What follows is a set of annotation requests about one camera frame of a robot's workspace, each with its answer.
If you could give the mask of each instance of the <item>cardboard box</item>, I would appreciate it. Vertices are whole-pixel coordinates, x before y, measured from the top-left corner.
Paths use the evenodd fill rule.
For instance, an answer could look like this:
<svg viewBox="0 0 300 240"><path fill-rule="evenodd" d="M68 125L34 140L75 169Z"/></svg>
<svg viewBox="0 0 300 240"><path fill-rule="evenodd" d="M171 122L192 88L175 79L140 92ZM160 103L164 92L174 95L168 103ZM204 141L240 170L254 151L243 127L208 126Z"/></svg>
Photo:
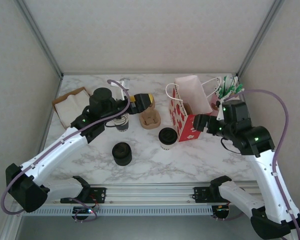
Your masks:
<svg viewBox="0 0 300 240"><path fill-rule="evenodd" d="M86 93L89 95L88 91L87 91L87 90L85 89L85 87L83 86L83 87L77 88L76 90L73 90L73 91L71 91L71 92L68 92L68 93L66 93L65 95L62 95L62 96L56 98L55 100L53 100L53 101L52 101L52 107L53 107L54 111L56 112L56 114L58 114L58 112L57 112L57 110L56 110L56 107L55 107L56 104L61 103L61 102L63 102L64 100L66 100L67 97L68 97L69 95L77 95L78 93L80 93L80 92L83 91L83 90L85 90Z"/></svg>

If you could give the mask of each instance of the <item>white marble surface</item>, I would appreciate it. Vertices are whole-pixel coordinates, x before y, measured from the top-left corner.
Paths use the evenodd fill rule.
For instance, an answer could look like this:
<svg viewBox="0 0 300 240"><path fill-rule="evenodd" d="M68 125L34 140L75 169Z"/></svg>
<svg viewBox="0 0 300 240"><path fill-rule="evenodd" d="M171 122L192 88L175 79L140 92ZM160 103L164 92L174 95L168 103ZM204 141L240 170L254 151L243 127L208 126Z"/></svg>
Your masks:
<svg viewBox="0 0 300 240"><path fill-rule="evenodd" d="M155 109L161 116L160 127L171 126L165 87L166 84L173 83L176 77L187 75L68 75L63 79L59 95L80 87L85 87L89 93L99 87L109 87L113 90L114 87L110 87L106 82L108 79L129 78L129 93L152 93ZM201 82L224 75L198 74ZM126 132L106 128L89 145L63 162L50 176L52 179L67 179L79 175L90 184L209 182L222 175L228 175L235 181L255 180L244 157L225 150L219 137L201 133L199 139L179 142L167 151L160 147L159 130L160 128L143 129L139 116L130 115L129 129ZM64 131L57 114L54 113L45 146L50 145ZM126 142L131 146L132 162L127 166L119 166L113 160L111 151L118 142Z"/></svg>

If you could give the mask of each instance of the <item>red paper bag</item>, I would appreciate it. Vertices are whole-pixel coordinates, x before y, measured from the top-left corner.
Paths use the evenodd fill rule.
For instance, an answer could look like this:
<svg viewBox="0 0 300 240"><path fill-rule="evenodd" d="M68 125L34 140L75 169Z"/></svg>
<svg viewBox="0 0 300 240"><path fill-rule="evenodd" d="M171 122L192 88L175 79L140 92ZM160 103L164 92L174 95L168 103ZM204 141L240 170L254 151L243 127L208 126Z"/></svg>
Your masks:
<svg viewBox="0 0 300 240"><path fill-rule="evenodd" d="M165 90L170 98L169 114L177 131L178 141L197 139L201 132L193 127L195 116L212 112L202 83L196 75L179 77L174 82L168 84ZM173 85L172 96L167 92L169 85Z"/></svg>

